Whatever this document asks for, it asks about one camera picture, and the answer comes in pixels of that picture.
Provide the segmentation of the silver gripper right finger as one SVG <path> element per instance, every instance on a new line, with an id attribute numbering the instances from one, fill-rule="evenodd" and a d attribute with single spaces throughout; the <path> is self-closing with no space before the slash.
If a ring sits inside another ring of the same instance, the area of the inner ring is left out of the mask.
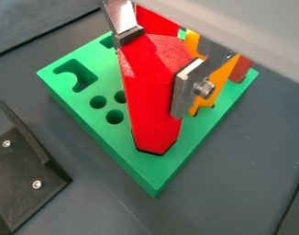
<path id="1" fill-rule="evenodd" d="M 197 96 L 203 99 L 213 96 L 217 85 L 210 81 L 210 76 L 237 55 L 202 36 L 186 36 L 185 43 L 195 58 L 174 75 L 171 115 L 175 119 L 182 118 L 191 109 Z"/>

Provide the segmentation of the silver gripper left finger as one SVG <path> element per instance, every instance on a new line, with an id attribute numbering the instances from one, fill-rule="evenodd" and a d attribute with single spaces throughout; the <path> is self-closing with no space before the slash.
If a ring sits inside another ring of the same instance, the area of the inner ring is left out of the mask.
<path id="1" fill-rule="evenodd" d="M 114 47 L 121 49 L 145 34 L 130 0 L 100 0 L 100 8 L 113 30 Z"/>

